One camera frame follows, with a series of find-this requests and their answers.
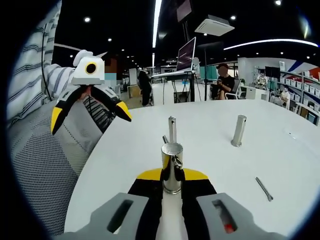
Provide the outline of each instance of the air conditioner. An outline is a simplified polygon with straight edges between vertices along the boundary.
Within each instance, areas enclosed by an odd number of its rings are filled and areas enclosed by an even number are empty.
[[[229,25],[227,20],[208,15],[202,23],[195,29],[196,33],[210,34],[214,36],[222,36],[235,29]]]

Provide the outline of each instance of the laptop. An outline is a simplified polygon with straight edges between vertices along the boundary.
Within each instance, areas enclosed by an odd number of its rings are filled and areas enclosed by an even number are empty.
[[[156,74],[151,78],[164,78],[168,76],[184,75],[186,73],[194,73],[192,59],[195,57],[196,37],[188,41],[179,49],[178,59],[176,62],[176,70],[162,74]]]

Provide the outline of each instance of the person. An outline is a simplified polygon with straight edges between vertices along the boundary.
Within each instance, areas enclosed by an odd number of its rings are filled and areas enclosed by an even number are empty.
[[[225,93],[231,93],[235,86],[235,78],[228,74],[228,65],[226,63],[219,64],[218,73],[218,94],[216,99],[225,100]]]
[[[151,106],[150,98],[152,92],[151,79],[148,77],[148,71],[146,67],[143,67],[139,73],[139,87],[142,91],[142,106]]]
[[[279,97],[271,96],[270,103],[283,106],[285,104],[286,107],[288,102],[290,101],[290,93],[288,91],[288,87],[284,86],[283,91],[281,92]]]
[[[8,89],[8,128],[49,101],[57,99],[73,78],[73,67],[52,64],[61,6],[62,1],[57,2],[40,21],[15,64]],[[83,103],[97,126],[104,132],[114,116],[93,98],[88,98],[89,96]]]

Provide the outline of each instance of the chair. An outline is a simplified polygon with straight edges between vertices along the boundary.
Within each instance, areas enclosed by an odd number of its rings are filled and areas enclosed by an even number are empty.
[[[78,177],[102,133],[82,102],[51,134],[49,102],[8,129],[11,163],[17,182],[48,232],[64,232],[70,198]]]
[[[244,99],[244,95],[246,94],[245,92],[241,91],[240,88],[240,79],[235,79],[234,80],[234,86],[231,92],[226,92],[224,94],[225,99],[230,100],[230,99]]]

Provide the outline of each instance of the round table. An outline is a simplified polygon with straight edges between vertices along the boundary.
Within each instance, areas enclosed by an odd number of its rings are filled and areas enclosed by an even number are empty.
[[[162,167],[162,136],[169,137],[170,116],[176,117],[183,167],[206,174],[217,193],[247,208],[263,230],[289,236],[317,200],[320,128],[285,108],[263,100],[224,100],[130,112],[132,122],[117,117],[91,153],[68,206],[65,232],[88,224],[94,210],[127,193],[140,173]],[[230,141],[238,115],[247,116],[247,122],[242,146],[234,147]]]

